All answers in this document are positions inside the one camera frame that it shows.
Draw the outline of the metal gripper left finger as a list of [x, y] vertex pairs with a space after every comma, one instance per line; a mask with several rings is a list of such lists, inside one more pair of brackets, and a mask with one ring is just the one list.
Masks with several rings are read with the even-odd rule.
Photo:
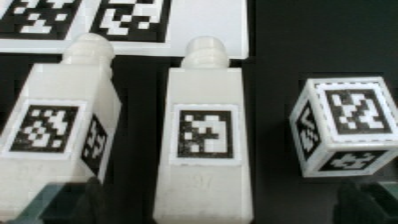
[[50, 183], [17, 218], [17, 224], [106, 224], [107, 203], [97, 177]]

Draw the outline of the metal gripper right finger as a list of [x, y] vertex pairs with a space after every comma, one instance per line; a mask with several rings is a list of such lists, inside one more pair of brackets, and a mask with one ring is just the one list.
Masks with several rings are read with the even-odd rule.
[[398, 182], [342, 183], [335, 224], [398, 224]]

